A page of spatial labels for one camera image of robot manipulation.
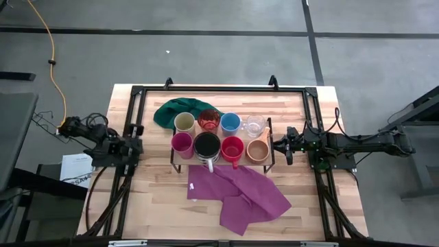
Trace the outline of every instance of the red glass cup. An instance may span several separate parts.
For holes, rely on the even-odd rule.
[[[205,132],[216,134],[220,125],[221,116],[214,109],[203,110],[198,116],[198,124]]]
[[[189,159],[193,156],[193,139],[192,136],[186,132],[175,134],[171,140],[171,146],[174,151],[183,159]]]
[[[233,169],[238,169],[238,161],[244,153],[244,142],[239,137],[227,137],[221,143],[221,155],[225,161],[233,164]]]

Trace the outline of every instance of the white paper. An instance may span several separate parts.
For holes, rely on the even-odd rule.
[[[87,154],[62,156],[60,180],[75,178],[66,180],[65,182],[88,188],[91,172],[93,171],[91,161],[93,161],[93,159]]]

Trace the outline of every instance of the clear glass cup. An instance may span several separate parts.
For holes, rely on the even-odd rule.
[[[263,132],[267,121],[260,115],[250,115],[247,118],[246,130],[249,137],[258,137]]]

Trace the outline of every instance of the green cloth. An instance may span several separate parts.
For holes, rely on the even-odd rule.
[[[191,113],[195,119],[206,109],[215,109],[220,116],[223,115],[218,109],[206,102],[191,98],[171,99],[164,103],[154,113],[154,121],[163,128],[174,129],[174,119],[179,113]]]

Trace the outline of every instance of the pink mug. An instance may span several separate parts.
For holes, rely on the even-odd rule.
[[[175,134],[171,140],[171,146],[181,158],[189,159],[193,156],[193,139],[192,136],[186,132]]]

